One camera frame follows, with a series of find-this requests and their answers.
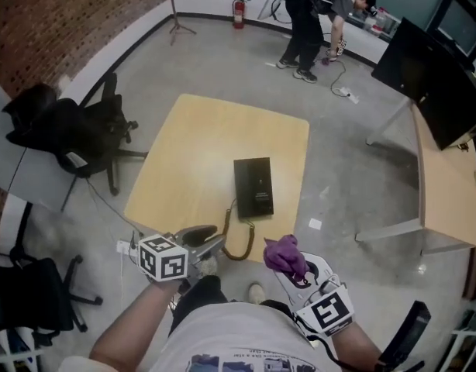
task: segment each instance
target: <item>purple cloth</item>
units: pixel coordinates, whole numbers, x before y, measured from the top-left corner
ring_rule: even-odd
[[[264,240],[266,242],[264,249],[266,266],[274,271],[289,274],[295,281],[303,280],[309,267],[297,248],[298,240],[295,236],[289,234],[283,236],[279,241]]]

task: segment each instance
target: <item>man wearing black cap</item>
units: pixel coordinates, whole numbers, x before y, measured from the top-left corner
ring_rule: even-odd
[[[319,15],[328,15],[331,26],[330,60],[337,57],[338,42],[343,35],[347,16],[356,9],[370,11],[376,0],[286,0],[291,16],[292,36],[283,57],[276,64],[280,69],[293,67],[295,78],[315,83],[317,77],[310,71],[324,41]]]

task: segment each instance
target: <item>black shoe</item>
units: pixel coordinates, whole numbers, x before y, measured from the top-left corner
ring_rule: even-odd
[[[300,66],[300,63],[294,60],[293,62],[287,62],[286,60],[279,60],[279,62],[276,64],[276,67],[279,69],[285,69],[286,67],[291,67],[292,69],[296,69],[298,66]]]
[[[301,78],[303,81],[307,81],[310,84],[314,84],[317,81],[317,77],[312,74],[311,71],[301,71],[297,69],[293,72],[294,78]]]

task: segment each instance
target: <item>light wood tabletop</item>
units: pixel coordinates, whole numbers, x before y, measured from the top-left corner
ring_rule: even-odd
[[[476,246],[476,153],[438,149],[419,109],[412,106],[419,144],[420,219],[423,228]]]
[[[195,95],[181,95],[136,180],[127,218],[159,232],[196,225],[222,230],[235,198],[233,161],[271,158],[274,215],[251,219],[255,243],[249,260],[262,262],[264,237],[291,234],[309,141],[302,119]],[[249,226],[233,210],[226,247],[245,252]]]

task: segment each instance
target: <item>red fire extinguisher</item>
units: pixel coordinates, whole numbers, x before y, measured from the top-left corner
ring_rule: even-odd
[[[235,0],[233,2],[233,27],[243,29],[245,26],[245,0]]]

